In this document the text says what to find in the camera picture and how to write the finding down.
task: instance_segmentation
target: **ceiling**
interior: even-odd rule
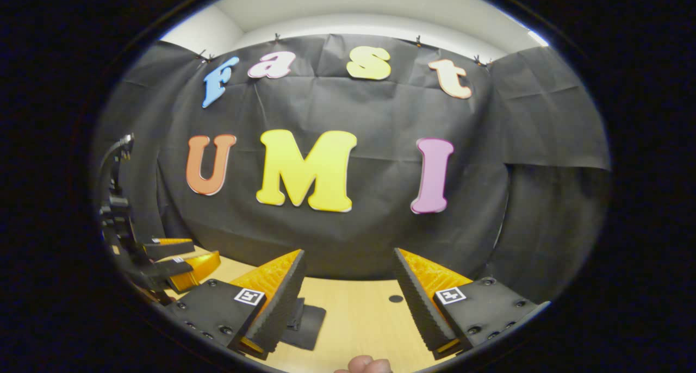
[[[438,24],[507,53],[539,46],[529,29],[481,0],[220,0],[244,33],[274,23],[326,14],[382,14]]]

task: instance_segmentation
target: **table surface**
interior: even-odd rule
[[[196,247],[195,252],[177,256],[185,259],[207,252]],[[220,266],[201,282],[209,278],[229,282],[254,268],[221,256]],[[167,294],[177,299],[184,296],[172,290]],[[435,361],[415,328],[406,301],[393,303],[389,301],[393,295],[403,296],[395,279],[335,281],[305,277],[298,297],[304,298],[305,304],[326,310],[315,349],[303,350],[280,342],[266,360],[247,358],[289,373],[333,373],[346,369],[351,358],[363,354],[387,358],[394,373],[421,370],[453,358]]]

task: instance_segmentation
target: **black backdrop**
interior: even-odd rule
[[[8,323],[3,366],[25,371],[225,371],[229,361],[183,338],[113,277],[91,217],[90,132],[135,49],[124,46],[187,0],[7,0],[10,98]],[[693,366],[688,0],[492,0],[559,46],[602,106],[614,146],[606,226],[580,276],[530,327],[525,344],[477,362],[485,371],[658,371]],[[165,21],[173,26],[194,9]],[[216,366],[203,362],[215,361]],[[459,371],[453,366],[448,371]]]
[[[390,76],[352,78],[346,63],[357,46],[385,48]],[[276,51],[297,55],[287,76],[246,75]],[[232,56],[240,63],[226,92],[203,109],[203,78]],[[440,88],[427,65],[440,59],[465,69],[471,98]],[[265,154],[259,137],[272,129],[290,130],[303,157],[325,131],[358,138],[347,170],[350,212],[256,201]],[[495,276],[542,302],[577,271],[606,209],[610,162],[599,112],[548,47],[479,66],[409,41],[326,34],[261,43],[204,63],[159,41],[124,75],[104,109],[92,171],[104,150],[131,132],[136,141],[121,180],[139,239],[194,237],[255,266],[302,248],[308,276],[393,278],[390,255],[402,247],[468,277]],[[196,194],[185,178],[188,140],[221,134],[237,137],[223,189]],[[410,210],[420,184],[420,138],[455,147],[448,207],[440,214]],[[214,149],[204,152],[203,176],[212,174]]]

